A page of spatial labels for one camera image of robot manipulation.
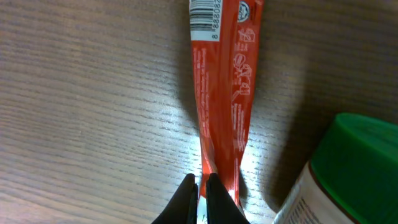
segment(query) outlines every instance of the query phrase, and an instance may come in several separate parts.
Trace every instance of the logo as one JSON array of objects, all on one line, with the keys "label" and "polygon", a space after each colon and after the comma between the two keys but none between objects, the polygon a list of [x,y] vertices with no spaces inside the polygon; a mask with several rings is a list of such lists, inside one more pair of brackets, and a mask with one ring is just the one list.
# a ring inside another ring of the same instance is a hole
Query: logo
[{"label": "logo", "polygon": [[239,15],[238,15],[238,22],[244,22],[249,18],[250,15],[250,8],[249,5],[241,1],[239,4]]}]

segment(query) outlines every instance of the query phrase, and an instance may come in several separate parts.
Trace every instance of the snack wrapper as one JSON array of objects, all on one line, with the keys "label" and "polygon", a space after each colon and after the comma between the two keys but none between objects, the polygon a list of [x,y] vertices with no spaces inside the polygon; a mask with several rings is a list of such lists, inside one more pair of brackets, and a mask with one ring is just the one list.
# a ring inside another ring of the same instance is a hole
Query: snack wrapper
[{"label": "snack wrapper", "polygon": [[200,125],[198,223],[206,223],[206,181],[218,173],[235,204],[248,141],[263,0],[191,0],[192,66]]}]

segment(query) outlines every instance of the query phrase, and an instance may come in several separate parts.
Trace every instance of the wood grain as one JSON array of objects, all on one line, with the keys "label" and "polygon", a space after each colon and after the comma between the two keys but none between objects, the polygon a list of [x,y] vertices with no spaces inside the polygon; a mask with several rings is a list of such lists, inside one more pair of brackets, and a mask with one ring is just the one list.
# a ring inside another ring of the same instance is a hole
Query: wood grain
[{"label": "wood grain", "polygon": [[[242,201],[270,223],[333,116],[398,123],[398,1],[266,1]],[[200,143],[187,0],[0,0],[0,223],[150,223]]]}]

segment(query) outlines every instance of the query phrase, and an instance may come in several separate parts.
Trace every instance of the green lid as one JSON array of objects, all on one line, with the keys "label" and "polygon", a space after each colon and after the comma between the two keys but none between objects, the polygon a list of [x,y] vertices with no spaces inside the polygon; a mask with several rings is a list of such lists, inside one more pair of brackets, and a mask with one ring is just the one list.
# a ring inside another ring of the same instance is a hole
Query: green lid
[{"label": "green lid", "polygon": [[335,202],[360,223],[398,223],[398,126],[339,114],[311,167]]}]

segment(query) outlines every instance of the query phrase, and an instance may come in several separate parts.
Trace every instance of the barcode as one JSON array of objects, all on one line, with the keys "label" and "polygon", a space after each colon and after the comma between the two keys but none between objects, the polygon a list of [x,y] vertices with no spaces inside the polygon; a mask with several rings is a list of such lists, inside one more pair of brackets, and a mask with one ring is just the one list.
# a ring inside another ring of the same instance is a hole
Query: barcode
[{"label": "barcode", "polygon": [[191,0],[191,39],[220,41],[222,11],[223,0]]}]

